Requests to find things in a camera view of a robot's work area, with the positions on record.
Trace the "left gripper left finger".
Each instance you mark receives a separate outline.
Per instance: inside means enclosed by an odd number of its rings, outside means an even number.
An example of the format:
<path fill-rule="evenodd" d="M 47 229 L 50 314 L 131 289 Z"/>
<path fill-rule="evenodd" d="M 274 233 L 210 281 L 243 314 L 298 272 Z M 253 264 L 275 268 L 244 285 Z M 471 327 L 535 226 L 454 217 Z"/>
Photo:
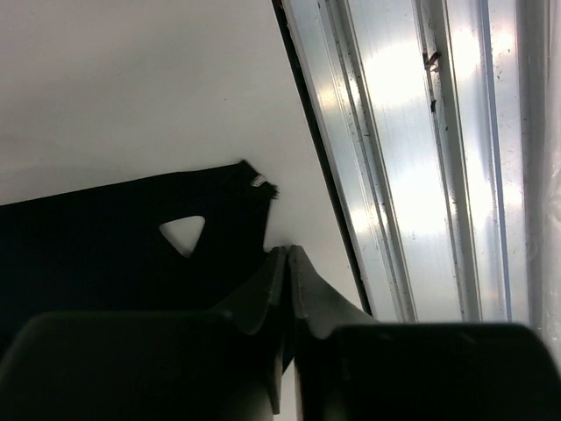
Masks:
<path fill-rule="evenodd" d="M 1 362 L 4 420 L 270 420 L 287 251 L 203 311 L 51 312 Z"/>

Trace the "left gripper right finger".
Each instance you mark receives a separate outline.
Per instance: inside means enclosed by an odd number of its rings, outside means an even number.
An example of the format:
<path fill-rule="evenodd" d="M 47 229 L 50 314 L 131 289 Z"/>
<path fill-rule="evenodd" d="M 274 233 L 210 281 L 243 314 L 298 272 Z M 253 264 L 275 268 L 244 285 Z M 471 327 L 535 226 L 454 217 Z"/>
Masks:
<path fill-rule="evenodd" d="M 560 376 L 517 324 L 381 323 L 288 251 L 301 420 L 557 420 Z"/>

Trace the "aluminium front rail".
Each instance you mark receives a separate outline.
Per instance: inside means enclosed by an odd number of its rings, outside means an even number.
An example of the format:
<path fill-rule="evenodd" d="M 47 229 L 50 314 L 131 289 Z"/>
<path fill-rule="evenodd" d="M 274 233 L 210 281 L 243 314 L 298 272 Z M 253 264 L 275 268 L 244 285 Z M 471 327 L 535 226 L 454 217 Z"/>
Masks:
<path fill-rule="evenodd" d="M 363 307 L 559 326 L 559 2 L 275 7 Z"/>

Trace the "black bra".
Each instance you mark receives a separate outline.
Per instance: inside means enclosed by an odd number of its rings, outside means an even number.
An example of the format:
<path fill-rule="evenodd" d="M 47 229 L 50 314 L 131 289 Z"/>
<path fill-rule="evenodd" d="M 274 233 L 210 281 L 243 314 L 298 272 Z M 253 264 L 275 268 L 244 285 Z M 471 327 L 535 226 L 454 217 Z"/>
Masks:
<path fill-rule="evenodd" d="M 1 345 L 64 310 L 202 310 L 263 264 L 278 190 L 246 161 L 1 209 Z"/>

